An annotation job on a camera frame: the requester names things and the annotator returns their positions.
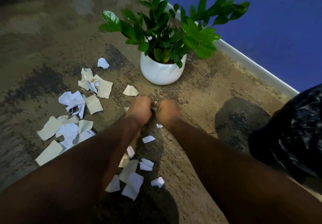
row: white pot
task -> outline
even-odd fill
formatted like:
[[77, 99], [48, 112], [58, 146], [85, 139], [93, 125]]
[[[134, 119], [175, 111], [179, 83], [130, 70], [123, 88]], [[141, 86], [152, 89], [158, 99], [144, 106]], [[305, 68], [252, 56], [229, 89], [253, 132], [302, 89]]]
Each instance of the white pot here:
[[181, 59], [181, 69], [177, 64], [162, 64], [154, 61], [148, 55], [145, 56], [144, 52], [141, 53], [140, 67], [143, 75], [146, 79], [156, 85], [168, 85], [175, 82], [181, 76], [185, 59], [187, 55], [184, 55]]

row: person's left arm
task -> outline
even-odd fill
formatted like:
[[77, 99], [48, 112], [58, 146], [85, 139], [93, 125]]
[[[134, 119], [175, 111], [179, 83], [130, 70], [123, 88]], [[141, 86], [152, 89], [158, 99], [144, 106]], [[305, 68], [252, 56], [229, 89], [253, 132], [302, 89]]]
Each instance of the person's left arm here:
[[134, 99], [127, 116], [83, 141], [0, 194], [2, 223], [83, 219], [115, 175], [138, 131], [148, 122], [151, 98]]

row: fist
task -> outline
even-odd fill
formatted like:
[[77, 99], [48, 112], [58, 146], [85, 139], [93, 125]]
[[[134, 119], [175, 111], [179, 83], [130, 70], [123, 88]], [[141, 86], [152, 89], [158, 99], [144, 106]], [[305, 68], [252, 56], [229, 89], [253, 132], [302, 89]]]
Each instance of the fist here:
[[156, 118], [161, 125], [166, 129], [170, 129], [173, 122], [176, 120], [182, 120], [182, 115], [179, 111], [175, 101], [164, 98], [160, 100], [155, 107], [158, 108], [156, 111]]
[[133, 116], [140, 127], [143, 127], [152, 116], [151, 104], [152, 99], [146, 95], [135, 97], [126, 112], [126, 117]]

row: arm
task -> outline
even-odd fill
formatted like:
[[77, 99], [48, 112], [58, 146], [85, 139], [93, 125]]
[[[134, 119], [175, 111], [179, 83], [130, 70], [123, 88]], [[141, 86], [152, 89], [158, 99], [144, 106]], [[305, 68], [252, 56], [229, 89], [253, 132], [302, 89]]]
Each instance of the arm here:
[[286, 176], [185, 123], [174, 101], [156, 107], [229, 223], [322, 222], [322, 203]]
[[151, 103], [147, 96], [135, 98], [126, 118], [4, 190], [1, 222], [84, 222], [115, 175], [129, 143], [150, 119]]

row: blue wall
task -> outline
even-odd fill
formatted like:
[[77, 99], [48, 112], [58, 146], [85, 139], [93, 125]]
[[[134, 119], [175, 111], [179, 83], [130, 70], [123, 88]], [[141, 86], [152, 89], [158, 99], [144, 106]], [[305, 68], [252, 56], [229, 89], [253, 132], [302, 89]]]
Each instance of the blue wall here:
[[[168, 1], [186, 10], [199, 2]], [[223, 40], [300, 92], [321, 83], [322, 0], [248, 1], [239, 20], [216, 26]]]

